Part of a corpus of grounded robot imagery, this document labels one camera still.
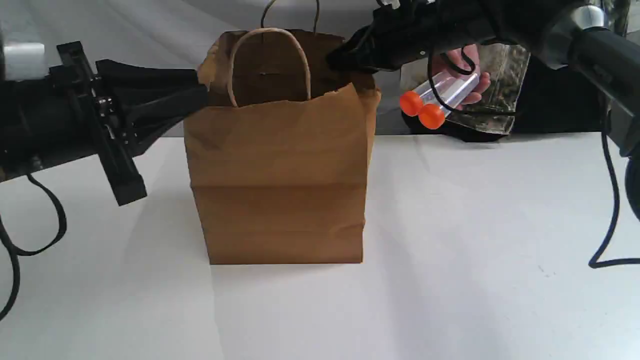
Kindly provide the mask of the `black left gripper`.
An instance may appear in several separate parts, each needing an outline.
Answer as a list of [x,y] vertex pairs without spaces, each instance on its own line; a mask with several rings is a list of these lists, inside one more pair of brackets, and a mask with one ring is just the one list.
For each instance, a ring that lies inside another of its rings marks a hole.
[[148,68],[104,59],[94,73],[82,43],[56,47],[62,64],[50,75],[65,91],[74,117],[86,128],[120,207],[146,198],[145,182],[118,132],[114,95],[134,128],[173,126],[203,109],[208,89],[187,68]]

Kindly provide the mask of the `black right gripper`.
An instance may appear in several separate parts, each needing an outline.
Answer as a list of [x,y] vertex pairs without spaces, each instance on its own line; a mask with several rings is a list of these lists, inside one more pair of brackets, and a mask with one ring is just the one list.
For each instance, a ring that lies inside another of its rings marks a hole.
[[504,0],[380,0],[373,22],[326,56],[330,69],[395,72],[401,66],[502,35]]

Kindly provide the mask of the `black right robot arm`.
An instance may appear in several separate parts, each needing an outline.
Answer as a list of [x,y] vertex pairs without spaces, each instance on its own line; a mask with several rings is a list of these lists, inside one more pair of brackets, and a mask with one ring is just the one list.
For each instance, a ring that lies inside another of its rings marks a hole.
[[606,28],[605,11],[583,0],[402,0],[374,10],[372,23],[327,55],[337,71],[397,71],[470,44],[514,44],[551,69],[570,68],[631,117],[611,121],[630,161],[626,195],[639,214],[640,48]]

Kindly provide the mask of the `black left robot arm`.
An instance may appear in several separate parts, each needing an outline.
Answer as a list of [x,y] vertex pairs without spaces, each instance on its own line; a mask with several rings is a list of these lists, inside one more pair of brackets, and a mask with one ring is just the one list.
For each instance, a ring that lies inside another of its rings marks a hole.
[[145,198],[134,158],[203,109],[207,87],[194,69],[103,59],[93,71],[78,41],[57,51],[44,77],[1,84],[1,180],[98,155],[118,205]]

